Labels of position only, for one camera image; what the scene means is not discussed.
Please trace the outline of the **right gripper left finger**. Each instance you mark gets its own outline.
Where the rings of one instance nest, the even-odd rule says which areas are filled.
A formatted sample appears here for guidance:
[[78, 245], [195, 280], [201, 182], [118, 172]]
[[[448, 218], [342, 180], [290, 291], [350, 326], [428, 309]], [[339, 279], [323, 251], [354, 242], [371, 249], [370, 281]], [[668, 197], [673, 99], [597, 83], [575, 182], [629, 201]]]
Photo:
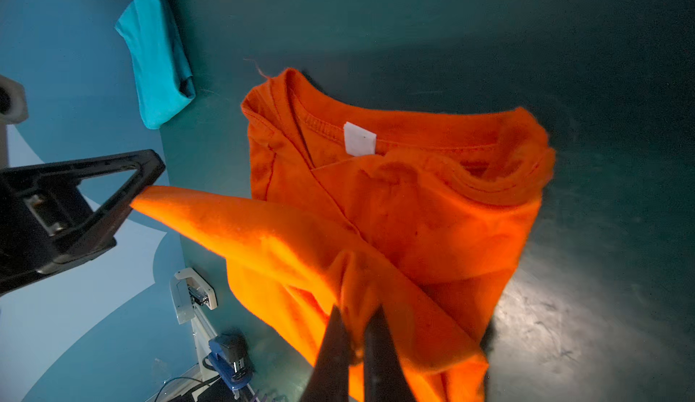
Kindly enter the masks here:
[[349, 401], [349, 367], [352, 357], [349, 333], [341, 318], [340, 309], [334, 306], [313, 373], [300, 401]]

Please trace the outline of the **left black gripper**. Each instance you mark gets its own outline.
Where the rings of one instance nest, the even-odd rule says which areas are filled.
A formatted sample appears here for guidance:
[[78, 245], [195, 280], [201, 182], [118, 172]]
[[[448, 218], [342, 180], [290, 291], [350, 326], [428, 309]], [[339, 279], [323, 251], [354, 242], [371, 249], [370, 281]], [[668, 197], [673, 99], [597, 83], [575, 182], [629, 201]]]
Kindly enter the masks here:
[[[130, 204], [166, 170], [152, 150], [1, 170], [1, 294], [83, 265], [117, 245]], [[128, 172], [97, 210], [79, 185]]]

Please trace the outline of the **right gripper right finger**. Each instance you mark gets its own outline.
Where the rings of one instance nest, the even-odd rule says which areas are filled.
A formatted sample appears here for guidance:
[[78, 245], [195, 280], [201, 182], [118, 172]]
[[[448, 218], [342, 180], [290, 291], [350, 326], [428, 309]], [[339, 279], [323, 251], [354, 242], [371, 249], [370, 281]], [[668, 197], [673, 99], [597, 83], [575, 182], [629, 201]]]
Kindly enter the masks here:
[[364, 343], [365, 402], [415, 402], [382, 308], [369, 320]]

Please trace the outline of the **orange t shirt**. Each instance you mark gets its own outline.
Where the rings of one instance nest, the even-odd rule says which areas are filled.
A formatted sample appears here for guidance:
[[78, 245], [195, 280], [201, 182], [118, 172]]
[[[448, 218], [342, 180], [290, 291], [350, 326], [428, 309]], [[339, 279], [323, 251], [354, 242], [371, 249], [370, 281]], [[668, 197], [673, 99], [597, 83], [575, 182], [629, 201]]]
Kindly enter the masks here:
[[363, 400], [363, 333], [383, 310], [420, 401], [481, 401], [481, 349], [539, 214], [555, 151], [524, 108], [369, 110], [300, 71], [244, 98], [247, 199], [153, 186], [132, 203], [226, 261], [233, 295], [315, 362], [339, 309]]

